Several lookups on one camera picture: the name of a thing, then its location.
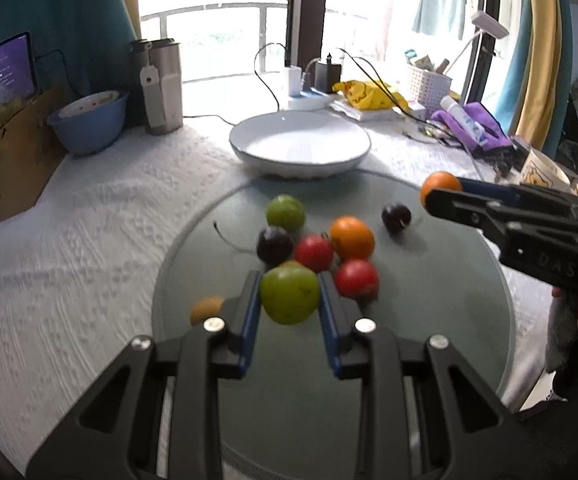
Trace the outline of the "white charger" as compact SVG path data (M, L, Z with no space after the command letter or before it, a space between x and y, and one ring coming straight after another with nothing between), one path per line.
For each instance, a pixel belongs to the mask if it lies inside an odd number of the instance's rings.
M287 66L285 68L285 81L287 96L297 98L302 91L302 68L299 66Z

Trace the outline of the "white textured tablecloth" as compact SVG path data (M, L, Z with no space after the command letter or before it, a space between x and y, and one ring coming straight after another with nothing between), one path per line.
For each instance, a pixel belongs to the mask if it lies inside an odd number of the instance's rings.
M382 122L359 166L414 185L443 170L490 178L462 151ZM155 340L152 303L165 256L202 211L261 178L220 122L165 136L135 128L96 155L67 157L36 204L0 223L0 450L16 471L137 335ZM504 268L513 356L503 392L516 411L545 366L549 287Z

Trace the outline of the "brown kiwi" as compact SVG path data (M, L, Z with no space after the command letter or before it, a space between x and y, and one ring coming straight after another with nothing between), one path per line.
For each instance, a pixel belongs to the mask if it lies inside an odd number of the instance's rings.
M220 296L210 296L200 299L193 305L189 314L191 326L197 326L208 318L219 316L225 299Z

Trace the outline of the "dark purple plum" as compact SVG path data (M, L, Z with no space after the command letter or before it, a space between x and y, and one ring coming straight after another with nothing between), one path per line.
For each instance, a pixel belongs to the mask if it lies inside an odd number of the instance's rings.
M384 206L381 220L385 229L391 234L397 234L408 228L413 215L407 206L401 203Z

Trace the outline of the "dark plum with stem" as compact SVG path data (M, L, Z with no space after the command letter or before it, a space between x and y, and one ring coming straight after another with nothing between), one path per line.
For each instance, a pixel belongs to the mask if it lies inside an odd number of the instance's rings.
M213 228L217 236L231 249L241 254L256 256L261 263L264 263L268 269L280 266L286 262L293 253L295 245L291 240L288 232L280 226L267 226L257 236L257 244L251 249L245 246L237 245L229 240L219 229L216 221L213 222Z

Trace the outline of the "purple cloth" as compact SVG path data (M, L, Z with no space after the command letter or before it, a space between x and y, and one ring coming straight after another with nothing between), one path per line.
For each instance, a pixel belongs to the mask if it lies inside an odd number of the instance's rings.
M459 104L450 96L441 101L431 119L446 126L474 156L484 156L512 148L495 117L479 102Z

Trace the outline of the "white power strip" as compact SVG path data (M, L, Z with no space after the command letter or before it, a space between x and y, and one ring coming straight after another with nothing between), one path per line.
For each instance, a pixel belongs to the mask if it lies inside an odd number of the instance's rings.
M339 93L323 93L315 89L304 90L298 96L289 96L286 110L301 110L301 112L325 110L331 107L333 102L341 99L342 96Z

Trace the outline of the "orange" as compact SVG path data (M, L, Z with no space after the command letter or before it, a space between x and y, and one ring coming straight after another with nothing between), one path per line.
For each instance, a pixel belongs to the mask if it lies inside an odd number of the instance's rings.
M457 177L447 171L435 171L433 174L430 174L430 176L423 181L423 185L421 185L419 191L419 200L423 208L427 206L429 194L435 190L461 192L462 184Z

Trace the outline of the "cartoon mug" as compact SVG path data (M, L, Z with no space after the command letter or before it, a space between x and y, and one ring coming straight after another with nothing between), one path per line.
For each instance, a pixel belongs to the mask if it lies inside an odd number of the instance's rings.
M531 149L520 172L520 182L527 185L550 188L554 191L571 192L571 180L548 156Z

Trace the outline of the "tablet with purple screen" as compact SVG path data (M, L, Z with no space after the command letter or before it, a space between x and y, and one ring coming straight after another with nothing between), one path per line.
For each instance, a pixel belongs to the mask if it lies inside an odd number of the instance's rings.
M20 32L0 42L0 105L38 93L31 36Z

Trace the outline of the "red tomato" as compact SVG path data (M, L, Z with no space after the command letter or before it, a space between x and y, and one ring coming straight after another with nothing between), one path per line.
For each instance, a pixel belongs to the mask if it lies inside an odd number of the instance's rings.
M296 262L314 273L321 273L329 270L335 254L327 237L313 234L298 242L293 255Z

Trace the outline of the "small green apple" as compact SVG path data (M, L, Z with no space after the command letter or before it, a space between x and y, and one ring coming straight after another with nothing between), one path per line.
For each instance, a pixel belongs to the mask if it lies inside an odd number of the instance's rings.
M278 195L267 205L265 217L269 226L295 232L303 228L306 215L299 200L290 195Z

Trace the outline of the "orange tangerine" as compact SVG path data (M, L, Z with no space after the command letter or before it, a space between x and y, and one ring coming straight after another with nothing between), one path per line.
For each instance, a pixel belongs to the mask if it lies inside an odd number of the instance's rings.
M359 218L340 217L329 226L333 251L341 260L369 259L376 246L373 231Z

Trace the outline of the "large green apple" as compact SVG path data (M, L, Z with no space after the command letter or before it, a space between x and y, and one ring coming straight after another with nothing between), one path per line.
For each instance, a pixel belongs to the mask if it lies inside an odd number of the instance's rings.
M263 275L259 289L266 314L281 325L306 321L321 303L317 275L304 266L279 266Z

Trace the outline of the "red persimmon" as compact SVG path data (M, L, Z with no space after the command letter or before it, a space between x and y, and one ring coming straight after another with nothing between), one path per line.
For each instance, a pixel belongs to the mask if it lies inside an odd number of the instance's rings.
M350 259L339 266L333 277L340 296L353 300L370 300L379 292L379 274L367 260Z

